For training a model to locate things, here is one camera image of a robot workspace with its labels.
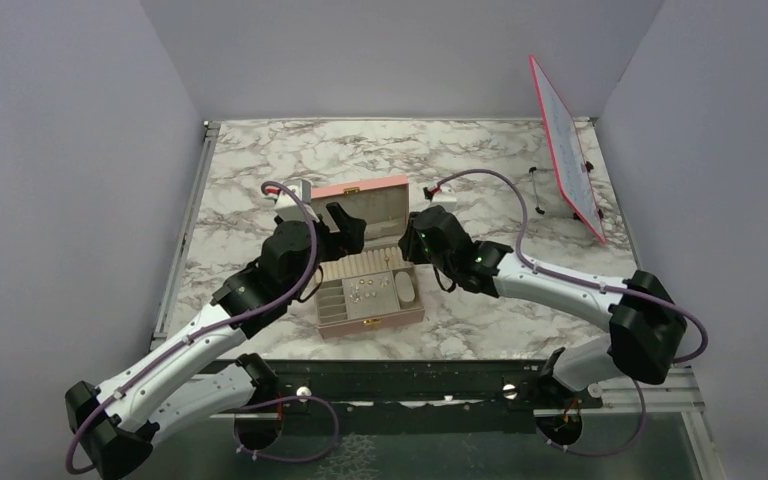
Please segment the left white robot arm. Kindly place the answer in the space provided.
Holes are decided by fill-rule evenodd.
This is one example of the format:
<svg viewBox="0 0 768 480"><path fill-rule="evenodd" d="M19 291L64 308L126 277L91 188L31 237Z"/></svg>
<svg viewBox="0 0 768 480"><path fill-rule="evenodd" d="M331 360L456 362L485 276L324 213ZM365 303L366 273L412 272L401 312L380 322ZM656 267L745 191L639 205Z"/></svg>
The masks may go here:
<svg viewBox="0 0 768 480"><path fill-rule="evenodd" d="M324 214L292 206L275 221L259 255L228 277L187 326L118 375L67 390L69 474L123 479L167 437L235 407L281 417L287 399L257 354L243 355L205 381L192 378L301 301L322 263L361 252L367 223L337 202Z"/></svg>

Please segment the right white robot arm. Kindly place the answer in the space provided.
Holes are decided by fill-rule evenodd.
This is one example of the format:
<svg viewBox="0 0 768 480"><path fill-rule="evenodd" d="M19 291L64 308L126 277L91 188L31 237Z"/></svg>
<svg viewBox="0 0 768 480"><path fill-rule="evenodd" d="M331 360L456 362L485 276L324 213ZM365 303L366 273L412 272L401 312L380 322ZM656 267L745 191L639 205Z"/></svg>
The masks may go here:
<svg viewBox="0 0 768 480"><path fill-rule="evenodd" d="M472 240L441 206L410 213L399 247L405 260L433 266L456 288L537 303L603 331L557 350L546 362L536 384L549 406L560 407L589 385L619 376L659 385L677 361L687 322L649 272L623 279L520 259L508 245Z"/></svg>

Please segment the pink jewelry box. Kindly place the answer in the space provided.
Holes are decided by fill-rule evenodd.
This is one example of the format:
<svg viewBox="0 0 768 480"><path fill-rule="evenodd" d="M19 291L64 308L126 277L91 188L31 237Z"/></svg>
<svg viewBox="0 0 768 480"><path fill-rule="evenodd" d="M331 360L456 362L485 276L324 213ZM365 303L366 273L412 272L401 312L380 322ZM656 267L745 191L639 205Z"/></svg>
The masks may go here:
<svg viewBox="0 0 768 480"><path fill-rule="evenodd" d="M409 180L405 175L317 187L311 206L330 229L336 225L326 210L329 202L366 221L361 253L323 262L322 287L315 295L317 329L324 339L420 323L425 316L415 266L402 259L398 241L409 216ZM402 309L394 274L409 272L418 294L415 308Z"/></svg>

